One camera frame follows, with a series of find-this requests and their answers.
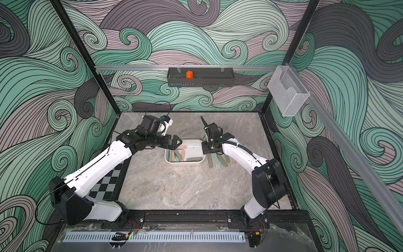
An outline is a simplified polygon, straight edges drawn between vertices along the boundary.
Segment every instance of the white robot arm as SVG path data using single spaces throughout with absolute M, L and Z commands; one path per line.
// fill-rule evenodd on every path
M 276 160 L 268 161 L 242 146 L 229 133 L 219 131 L 215 123 L 205 125 L 207 141 L 202 143 L 203 153 L 225 153 L 241 164 L 252 176 L 252 199 L 242 207 L 244 224 L 253 225 L 253 219 L 286 194 L 285 177 Z M 96 200 L 87 196 L 91 188 L 119 163 L 146 148 L 175 150 L 182 140 L 166 135 L 172 119 L 144 116 L 134 130 L 120 134 L 109 148 L 88 164 L 64 179 L 55 177 L 49 183 L 53 207 L 69 225 L 86 219 L 122 221 L 128 219 L 127 208 L 118 201 Z
M 86 219 L 127 220 L 129 211 L 122 203 L 96 200 L 87 194 L 101 178 L 137 151 L 155 147 L 175 150 L 182 140 L 176 135 L 171 138 L 166 134 L 170 125 L 172 119 L 168 116 L 146 115 L 136 129 L 124 131 L 89 163 L 64 179 L 52 179 L 49 182 L 52 205 L 66 223 L 74 225 Z
M 267 160 L 241 145 L 233 135 L 219 130 L 215 123 L 207 125 L 203 117 L 207 141 L 202 143 L 203 154 L 226 154 L 235 159 L 252 176 L 253 197 L 242 207 L 245 226 L 253 226 L 259 214 L 287 194 L 286 179 L 280 163 Z

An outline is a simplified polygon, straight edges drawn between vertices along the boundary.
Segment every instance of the aluminum rail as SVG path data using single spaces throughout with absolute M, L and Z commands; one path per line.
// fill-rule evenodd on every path
M 196 68 L 196 67 L 219 67 L 219 68 L 232 68 L 234 71 L 250 71 L 250 72 L 274 72 L 277 68 L 274 66 L 262 66 L 262 65 L 146 65 L 146 64 L 134 64 L 134 65 L 95 65 L 96 71 L 168 71 L 168 68 L 181 67 Z

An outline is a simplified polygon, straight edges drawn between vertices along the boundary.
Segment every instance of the wave pattern wallpaper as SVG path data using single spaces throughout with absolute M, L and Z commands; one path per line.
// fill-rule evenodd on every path
M 62 2 L 96 65 L 279 65 L 309 0 Z M 103 72 L 122 111 L 260 110 L 272 74 L 204 89 L 169 87 L 166 71 Z
M 292 64 L 403 203 L 403 1 L 320 6 Z M 309 104 L 270 130 L 325 251 L 403 251 L 403 237 Z
M 116 114 L 48 0 L 1 1 L 0 87 L 0 250 L 45 251 L 49 181 L 87 163 Z

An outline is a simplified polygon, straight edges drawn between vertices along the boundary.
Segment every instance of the orange cube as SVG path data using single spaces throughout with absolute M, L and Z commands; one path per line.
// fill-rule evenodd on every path
M 187 71 L 186 72 L 186 79 L 193 79 L 193 72 L 192 71 Z

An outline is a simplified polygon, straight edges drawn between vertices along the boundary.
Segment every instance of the clear acrylic holder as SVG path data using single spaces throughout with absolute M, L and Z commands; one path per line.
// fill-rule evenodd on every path
M 309 93 L 296 69 L 278 66 L 268 88 L 284 117 L 293 117 L 308 99 Z

